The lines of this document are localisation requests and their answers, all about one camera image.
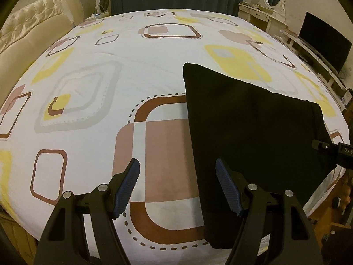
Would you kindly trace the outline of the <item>black pants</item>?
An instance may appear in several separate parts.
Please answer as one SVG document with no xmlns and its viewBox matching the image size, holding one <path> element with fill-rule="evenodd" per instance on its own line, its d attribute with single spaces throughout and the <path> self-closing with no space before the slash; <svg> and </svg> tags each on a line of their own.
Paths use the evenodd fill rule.
<svg viewBox="0 0 353 265">
<path fill-rule="evenodd" d="M 337 166 L 312 147 L 330 143 L 318 104 L 272 93 L 206 67 L 183 67 L 187 110 L 205 240 L 233 246 L 239 218 L 230 210 L 216 175 L 222 159 L 263 190 L 291 190 L 305 205 Z"/>
</svg>

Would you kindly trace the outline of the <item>white tv cabinet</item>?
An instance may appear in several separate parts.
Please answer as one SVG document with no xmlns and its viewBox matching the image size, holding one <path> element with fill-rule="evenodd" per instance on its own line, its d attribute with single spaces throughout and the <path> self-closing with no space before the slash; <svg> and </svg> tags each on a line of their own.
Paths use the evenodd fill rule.
<svg viewBox="0 0 353 265">
<path fill-rule="evenodd" d="M 344 112 L 347 107 L 343 97 L 347 93 L 348 88 L 338 78 L 336 70 L 310 45 L 306 44 L 306 42 L 286 29 L 280 30 L 280 36 L 276 36 L 276 39 L 288 47 L 314 71 L 329 90 L 340 110 Z"/>
</svg>

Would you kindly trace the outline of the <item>black flat television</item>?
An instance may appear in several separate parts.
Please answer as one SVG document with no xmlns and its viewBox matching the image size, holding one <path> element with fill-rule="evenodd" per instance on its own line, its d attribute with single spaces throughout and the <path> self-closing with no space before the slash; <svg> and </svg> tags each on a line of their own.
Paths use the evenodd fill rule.
<svg viewBox="0 0 353 265">
<path fill-rule="evenodd" d="M 340 72 L 352 47 L 352 42 L 333 26 L 307 12 L 299 38 L 316 50 L 336 72 Z"/>
</svg>

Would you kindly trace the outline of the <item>white dressing table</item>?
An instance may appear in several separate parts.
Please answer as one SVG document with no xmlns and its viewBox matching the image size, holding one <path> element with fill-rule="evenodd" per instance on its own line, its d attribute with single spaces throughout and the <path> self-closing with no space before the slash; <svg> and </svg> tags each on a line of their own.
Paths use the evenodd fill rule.
<svg viewBox="0 0 353 265">
<path fill-rule="evenodd" d="M 248 4 L 239 3 L 238 17 L 246 20 L 270 36 L 279 35 L 282 30 L 288 28 L 285 17 L 272 14 L 259 9 L 259 6 L 252 7 Z"/>
</svg>

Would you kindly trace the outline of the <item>white patterned bed sheet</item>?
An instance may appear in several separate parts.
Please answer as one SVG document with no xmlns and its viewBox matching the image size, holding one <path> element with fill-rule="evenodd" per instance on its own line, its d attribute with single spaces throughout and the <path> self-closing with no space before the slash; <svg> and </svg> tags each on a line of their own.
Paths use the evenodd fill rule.
<svg viewBox="0 0 353 265">
<path fill-rule="evenodd" d="M 197 64 L 320 106 L 330 143 L 349 142 L 329 91 L 252 24 L 196 10 L 140 11 L 73 28 L 20 77 L 1 106 L 1 203 L 39 239 L 59 198 L 140 174 L 114 225 L 132 264 L 223 264 L 205 240 L 183 67 Z M 319 207 L 344 168 L 309 201 Z"/>
</svg>

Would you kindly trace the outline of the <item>cream tufted leather headboard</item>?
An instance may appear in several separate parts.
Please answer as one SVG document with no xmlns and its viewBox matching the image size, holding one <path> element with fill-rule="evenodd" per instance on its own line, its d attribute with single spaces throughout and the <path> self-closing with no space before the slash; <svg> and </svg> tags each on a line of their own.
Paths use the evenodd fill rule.
<svg viewBox="0 0 353 265">
<path fill-rule="evenodd" d="M 1 28 L 1 104 L 32 63 L 83 20 L 80 0 L 37 0 L 8 16 Z"/>
</svg>

